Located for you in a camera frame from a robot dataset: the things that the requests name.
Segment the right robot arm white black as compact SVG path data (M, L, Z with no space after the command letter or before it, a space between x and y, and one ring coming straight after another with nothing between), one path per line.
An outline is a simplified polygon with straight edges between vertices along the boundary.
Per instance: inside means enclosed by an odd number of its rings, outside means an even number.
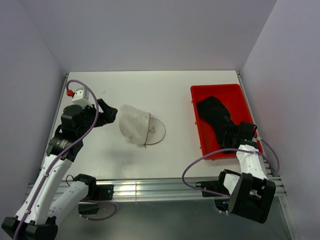
M230 194L226 215L233 214L263 224L266 222L276 192L276 184L262 169L258 143L253 140L257 126L241 122L235 137L240 173L225 169L216 183L222 195Z

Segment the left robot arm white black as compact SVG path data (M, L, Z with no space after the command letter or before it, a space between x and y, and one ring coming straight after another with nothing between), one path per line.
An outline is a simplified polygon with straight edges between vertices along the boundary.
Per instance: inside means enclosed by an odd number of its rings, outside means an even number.
M49 141L38 178L21 208L13 217L6 217L1 228L13 240L53 240L69 210L80 201L99 204L97 180L78 174L69 188L57 199L54 196L66 172L83 147L83 138L93 128L115 121L118 110L102 99L95 105L73 104L64 108L53 138Z

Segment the black bra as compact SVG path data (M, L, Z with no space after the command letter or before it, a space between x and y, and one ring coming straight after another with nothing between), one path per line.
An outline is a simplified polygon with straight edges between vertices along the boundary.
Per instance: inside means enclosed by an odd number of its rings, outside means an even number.
M224 148L224 133L227 126L239 125L231 119L227 107L216 97L209 96L196 103L197 116L203 122L201 134L205 154Z

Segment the white mesh laundry bag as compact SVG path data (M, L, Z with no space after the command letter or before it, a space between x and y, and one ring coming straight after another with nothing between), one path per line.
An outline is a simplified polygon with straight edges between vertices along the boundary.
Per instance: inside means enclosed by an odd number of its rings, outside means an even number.
M127 104L119 109L118 125L121 134L137 146L156 145L167 133L164 123L150 112Z

